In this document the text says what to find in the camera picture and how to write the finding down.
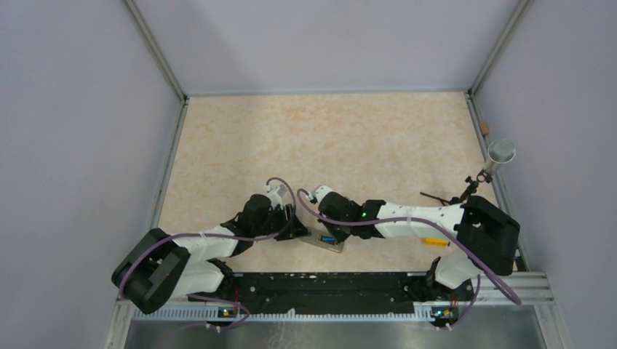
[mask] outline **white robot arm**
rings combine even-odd
[[[217,258],[240,254],[261,239],[310,234],[292,214],[292,205],[283,205],[286,192],[280,185],[255,194],[233,219],[209,230],[176,236],[150,230],[114,271],[112,282],[145,313],[171,297],[216,291],[226,276]]]
[[[368,200],[358,205],[332,188],[320,185],[310,193],[309,200],[319,205],[322,215],[339,221],[414,217],[435,222],[456,236],[459,242],[472,250],[498,275],[509,275],[512,272],[520,227],[510,216],[482,197],[472,196],[465,204],[442,207],[402,206],[382,200]],[[360,238],[445,238],[436,228],[411,219],[359,227],[322,223],[339,241],[344,241],[350,235]],[[435,262],[434,270],[429,272],[435,281],[450,289],[459,287],[465,280],[482,271],[461,249]]]

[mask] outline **purple cable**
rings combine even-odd
[[[313,216],[317,217],[318,219],[324,222],[347,226],[347,227],[361,227],[363,225],[375,225],[379,223],[401,222],[401,221],[410,220],[411,222],[423,223],[423,224],[426,224],[428,226],[431,226],[437,229],[440,233],[444,234],[448,239],[450,239],[456,246],[458,246],[459,249],[463,250],[463,252],[465,252],[467,256],[471,258],[471,260],[473,260],[477,265],[479,265],[481,269],[484,270],[486,277],[495,284],[497,289],[499,289],[499,291],[501,291],[501,293],[503,293],[503,295],[506,296],[506,298],[511,300],[514,304],[517,304],[517,305],[522,304],[522,301],[520,297],[517,295],[517,293],[510,286],[508,286],[508,284],[506,284],[506,282],[503,281],[502,278],[500,278],[497,274],[495,274],[495,272],[492,271],[488,267],[488,265],[486,265],[483,261],[481,261],[480,258],[478,258],[473,252],[471,252],[467,247],[465,247],[465,245],[463,245],[459,240],[457,240],[456,237],[451,232],[447,231],[447,229],[443,228],[441,225],[438,225],[437,223],[432,222],[430,220],[425,220],[423,218],[416,218],[416,217],[392,217],[392,218],[384,218],[382,220],[368,220],[366,222],[343,222],[340,220],[331,220],[330,218],[322,216],[319,213],[313,211],[304,202],[304,200],[300,196],[301,193],[303,193],[307,197],[310,194],[308,191],[306,191],[306,189],[303,189],[303,188],[298,189],[298,192],[297,192],[298,200],[300,204],[302,205],[302,207],[304,207],[304,209],[306,209],[308,213],[312,214]]]
[[[478,274],[478,285],[476,285],[476,293],[474,293],[474,297],[471,299],[471,302],[469,302],[469,305],[467,305],[467,309],[465,309],[465,311],[463,312],[463,315],[459,316],[458,320],[454,324],[450,325],[450,331],[452,331],[455,327],[457,327],[461,323],[461,321],[465,317],[467,317],[467,315],[469,314],[469,311],[471,310],[472,305],[478,299],[479,293],[480,293],[480,275]]]
[[[250,316],[250,311],[248,310],[247,307],[243,306],[242,304],[238,303],[238,302],[233,302],[230,300],[219,300],[218,298],[211,298],[211,297],[205,297],[205,296],[200,296],[198,294],[187,294],[188,297],[190,298],[194,298],[196,300],[202,300],[204,302],[219,302],[219,303],[225,303],[225,304],[229,304],[229,305],[233,305],[235,308],[238,308],[238,313],[237,315],[240,315],[240,310],[242,309],[245,312],[245,315],[243,318],[241,318],[240,320],[229,324],[225,327],[221,327],[220,330],[221,331],[225,331],[228,329],[234,329],[238,326],[240,326],[243,322],[245,322],[249,316]],[[208,325],[207,322],[195,322],[195,323],[191,323],[191,324],[186,324],[182,327],[178,327],[177,329],[173,330],[171,333],[166,334],[165,338],[163,340],[161,340],[156,346],[155,348],[158,348],[160,345],[163,345],[163,343],[165,343],[166,341],[168,341],[170,338],[174,337],[175,335],[177,335],[178,333],[186,330],[186,329],[190,329],[191,327],[197,327],[197,326],[204,326],[206,327]]]
[[[293,189],[290,187],[289,184],[287,184],[287,182],[285,180],[283,180],[282,178],[279,177],[272,177],[270,179],[268,179],[266,181],[266,185],[270,184],[271,181],[273,180],[278,180],[279,182],[283,183],[283,185],[287,188],[287,190],[289,191],[290,195],[291,195],[291,200],[292,200],[292,204],[293,204],[293,208],[294,210],[292,211],[292,215],[295,214],[295,196],[293,194]],[[150,253],[152,253],[152,251],[154,251],[155,249],[158,249],[160,246],[166,244],[168,241],[177,239],[177,238],[197,238],[200,236],[203,236],[205,238],[229,238],[232,240],[238,240],[238,241],[263,241],[263,240],[269,240],[270,238],[276,238],[279,233],[281,231],[284,231],[285,229],[287,229],[290,224],[293,221],[293,216],[290,217],[289,221],[287,222],[287,224],[285,224],[285,226],[278,232],[267,235],[267,236],[261,236],[259,238],[243,238],[241,236],[232,236],[232,235],[223,235],[223,234],[212,234],[212,233],[180,233],[180,234],[176,234],[176,235],[171,235],[168,236],[166,238],[163,238],[162,240],[157,241],[154,245],[150,246],[147,250],[145,250],[134,262],[133,264],[130,266],[129,270],[127,270],[127,272],[124,274],[124,277],[122,278],[122,281],[120,281],[120,285],[118,286],[118,297],[120,297],[121,300],[124,299],[124,288],[127,285],[127,282],[129,281],[129,277],[133,274],[133,272],[135,272],[135,269],[137,269],[137,267],[139,266],[139,264],[141,264],[144,259],[146,259]]]

